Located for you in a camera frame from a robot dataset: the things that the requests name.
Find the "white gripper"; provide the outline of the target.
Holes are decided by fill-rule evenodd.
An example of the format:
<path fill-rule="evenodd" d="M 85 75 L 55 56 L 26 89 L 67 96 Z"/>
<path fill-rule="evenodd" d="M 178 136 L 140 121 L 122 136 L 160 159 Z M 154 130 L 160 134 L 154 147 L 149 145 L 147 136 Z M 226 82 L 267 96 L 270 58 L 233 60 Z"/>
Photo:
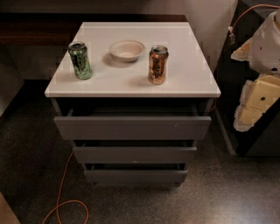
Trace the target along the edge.
<path fill-rule="evenodd" d="M 249 61 L 250 68 L 260 74 L 256 80 L 245 82 L 234 113 L 234 128 L 245 132 L 280 98 L 280 11 L 270 13 L 231 59 Z"/>

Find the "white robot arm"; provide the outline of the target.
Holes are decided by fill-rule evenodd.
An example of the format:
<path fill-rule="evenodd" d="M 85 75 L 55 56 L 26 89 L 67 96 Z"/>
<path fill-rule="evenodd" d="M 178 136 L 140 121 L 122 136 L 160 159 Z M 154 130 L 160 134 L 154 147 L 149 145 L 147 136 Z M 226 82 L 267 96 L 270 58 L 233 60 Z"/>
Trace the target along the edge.
<path fill-rule="evenodd" d="M 245 132 L 280 98 L 280 10 L 270 13 L 231 59 L 247 61 L 259 74 L 245 82 L 234 113 L 234 128 Z"/>

